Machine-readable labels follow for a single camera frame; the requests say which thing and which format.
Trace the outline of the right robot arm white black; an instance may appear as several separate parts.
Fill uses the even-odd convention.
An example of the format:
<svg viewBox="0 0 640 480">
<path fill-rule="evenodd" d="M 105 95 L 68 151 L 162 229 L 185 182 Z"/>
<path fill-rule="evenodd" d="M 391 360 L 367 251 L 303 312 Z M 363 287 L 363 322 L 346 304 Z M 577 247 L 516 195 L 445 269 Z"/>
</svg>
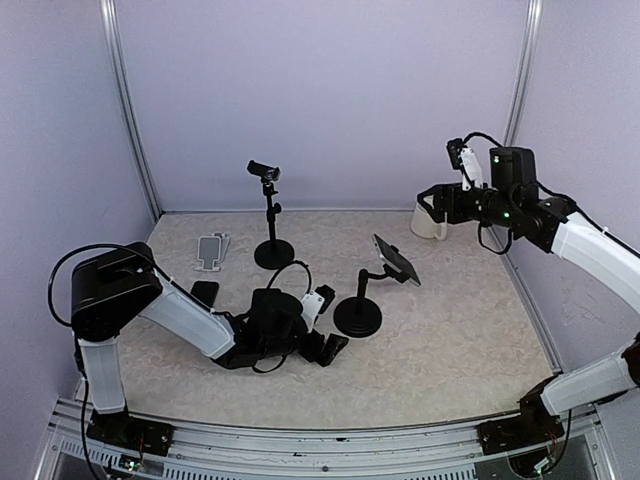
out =
<svg viewBox="0 0 640 480">
<path fill-rule="evenodd" d="M 639 254 L 596 226 L 566 195 L 542 197 L 532 150 L 490 149 L 491 182 L 482 180 L 475 153 L 460 139 L 447 145 L 458 183 L 436 184 L 421 192 L 417 202 L 435 224 L 477 222 L 480 228 L 501 226 L 509 241 L 528 240 L 540 250 L 590 274 L 639 308 Z M 523 444 L 535 442 L 551 419 L 589 403 L 608 401 L 639 386 L 639 343 L 633 341 L 586 366 L 562 373 L 534 387 L 520 401 L 520 414 L 511 426 Z"/>
</svg>

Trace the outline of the short bent black phone stand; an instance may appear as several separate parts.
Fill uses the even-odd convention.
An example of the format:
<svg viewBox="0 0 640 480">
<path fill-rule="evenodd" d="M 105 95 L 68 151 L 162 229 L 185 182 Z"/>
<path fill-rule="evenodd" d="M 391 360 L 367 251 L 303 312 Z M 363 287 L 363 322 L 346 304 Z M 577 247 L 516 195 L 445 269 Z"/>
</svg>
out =
<svg viewBox="0 0 640 480">
<path fill-rule="evenodd" d="M 333 313 L 334 325 L 342 334 L 352 338 L 366 338 L 380 329 L 382 312 L 373 300 L 366 297 L 368 282 L 392 278 L 405 283 L 409 279 L 407 274 L 393 270 L 387 264 L 384 264 L 383 270 L 382 274 L 371 273 L 365 268 L 359 270 L 357 294 L 342 300 Z"/>
</svg>

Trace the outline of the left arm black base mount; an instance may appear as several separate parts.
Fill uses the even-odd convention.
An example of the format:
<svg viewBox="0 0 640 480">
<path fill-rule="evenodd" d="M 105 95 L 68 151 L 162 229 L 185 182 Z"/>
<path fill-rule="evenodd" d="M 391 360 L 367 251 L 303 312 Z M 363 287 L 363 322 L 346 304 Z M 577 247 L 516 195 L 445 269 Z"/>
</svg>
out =
<svg viewBox="0 0 640 480">
<path fill-rule="evenodd" d="M 166 457 L 174 434 L 171 424 L 118 413 L 91 415 L 87 436 L 108 445 Z"/>
</svg>

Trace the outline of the blue phone black screen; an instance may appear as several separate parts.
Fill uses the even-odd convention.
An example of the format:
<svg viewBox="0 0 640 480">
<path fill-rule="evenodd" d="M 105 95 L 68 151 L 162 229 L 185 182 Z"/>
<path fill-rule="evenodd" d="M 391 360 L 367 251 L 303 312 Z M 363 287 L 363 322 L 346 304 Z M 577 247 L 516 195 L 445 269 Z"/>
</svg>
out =
<svg viewBox="0 0 640 480">
<path fill-rule="evenodd" d="M 213 308 L 219 289 L 216 281 L 199 280 L 192 285 L 190 294 L 208 308 Z"/>
</svg>

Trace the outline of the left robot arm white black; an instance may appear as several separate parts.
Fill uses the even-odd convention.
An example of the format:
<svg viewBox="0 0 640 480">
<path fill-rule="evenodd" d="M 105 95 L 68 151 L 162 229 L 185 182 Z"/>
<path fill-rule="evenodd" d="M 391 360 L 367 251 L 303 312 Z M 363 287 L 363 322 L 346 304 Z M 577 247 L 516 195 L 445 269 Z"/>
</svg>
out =
<svg viewBox="0 0 640 480">
<path fill-rule="evenodd" d="M 335 298 L 327 285 L 309 285 L 301 298 L 267 285 L 253 291 L 246 312 L 234 315 L 214 308 L 216 283 L 199 281 L 185 290 L 159 267 L 144 242 L 86 245 L 53 269 L 91 250 L 96 256 L 72 270 L 71 317 L 64 325 L 73 332 L 78 368 L 101 415 L 99 424 L 118 444 L 133 443 L 140 434 L 139 421 L 126 412 L 117 344 L 135 319 L 160 326 L 226 370 L 260 373 L 261 361 L 284 363 L 293 354 L 326 367 L 349 342 L 315 328 Z"/>
</svg>

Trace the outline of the grey folding phone stand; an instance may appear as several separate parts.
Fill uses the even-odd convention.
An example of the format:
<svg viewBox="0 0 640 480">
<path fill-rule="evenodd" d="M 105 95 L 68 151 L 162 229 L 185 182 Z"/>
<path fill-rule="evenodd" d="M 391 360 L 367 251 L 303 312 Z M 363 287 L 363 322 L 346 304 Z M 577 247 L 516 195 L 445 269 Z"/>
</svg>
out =
<svg viewBox="0 0 640 480">
<path fill-rule="evenodd" d="M 197 244 L 196 271 L 218 272 L 226 257 L 231 237 L 228 233 L 217 232 L 200 236 Z"/>
</svg>

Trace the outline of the tall black phone stand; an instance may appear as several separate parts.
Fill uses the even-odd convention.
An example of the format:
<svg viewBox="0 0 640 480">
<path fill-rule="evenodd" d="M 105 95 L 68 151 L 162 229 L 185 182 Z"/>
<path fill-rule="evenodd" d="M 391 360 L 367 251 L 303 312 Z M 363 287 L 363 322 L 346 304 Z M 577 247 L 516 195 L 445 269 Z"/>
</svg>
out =
<svg viewBox="0 0 640 480">
<path fill-rule="evenodd" d="M 256 162 L 251 159 L 247 171 L 260 178 L 262 193 L 266 198 L 266 220 L 269 238 L 260 243 L 254 251 L 256 264 L 266 270 L 277 270 L 290 263 L 295 256 L 293 246 L 277 237 L 276 216 L 282 212 L 279 203 L 273 201 L 277 194 L 275 182 L 279 180 L 280 169 Z"/>
</svg>

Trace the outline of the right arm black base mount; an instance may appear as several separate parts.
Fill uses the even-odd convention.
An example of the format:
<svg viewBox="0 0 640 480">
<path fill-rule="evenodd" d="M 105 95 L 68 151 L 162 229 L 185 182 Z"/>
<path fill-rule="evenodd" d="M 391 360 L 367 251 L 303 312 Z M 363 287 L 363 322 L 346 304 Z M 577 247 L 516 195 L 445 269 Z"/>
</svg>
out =
<svg viewBox="0 0 640 480">
<path fill-rule="evenodd" d="M 516 416 L 482 422 L 477 433 L 483 454 L 493 455 L 560 438 L 565 429 L 560 416 L 544 406 L 541 392 L 531 391 L 520 399 Z"/>
</svg>

